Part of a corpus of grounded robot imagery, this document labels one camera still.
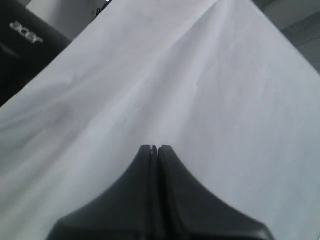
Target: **black monitor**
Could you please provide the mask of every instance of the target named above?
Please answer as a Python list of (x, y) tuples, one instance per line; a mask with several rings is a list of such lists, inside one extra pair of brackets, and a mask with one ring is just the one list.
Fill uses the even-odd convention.
[(0, 106), (71, 41), (16, 0), (0, 0)]

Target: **white sheet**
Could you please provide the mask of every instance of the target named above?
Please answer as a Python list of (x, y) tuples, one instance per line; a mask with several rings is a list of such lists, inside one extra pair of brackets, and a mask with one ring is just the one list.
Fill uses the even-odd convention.
[(142, 144), (278, 240), (320, 230), (320, 77), (248, 0), (121, 0), (0, 110), (0, 239), (43, 240)]

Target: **acer logo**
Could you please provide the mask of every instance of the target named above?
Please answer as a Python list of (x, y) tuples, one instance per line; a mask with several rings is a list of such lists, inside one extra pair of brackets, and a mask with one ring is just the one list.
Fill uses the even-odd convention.
[(34, 32), (30, 31), (28, 28), (23, 27), (21, 23), (19, 23), (18, 21), (10, 23), (10, 28), (18, 32), (22, 37), (24, 37), (27, 41), (29, 41), (32, 44), (35, 44), (37, 42), (44, 42), (42, 38), (38, 37)]

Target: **white paper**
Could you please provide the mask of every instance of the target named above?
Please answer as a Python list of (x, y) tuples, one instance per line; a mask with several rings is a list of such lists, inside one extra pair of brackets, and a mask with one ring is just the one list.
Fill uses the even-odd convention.
[(248, 0), (114, 0), (0, 110), (0, 239), (44, 240), (143, 144), (277, 240), (320, 230), (320, 77)]

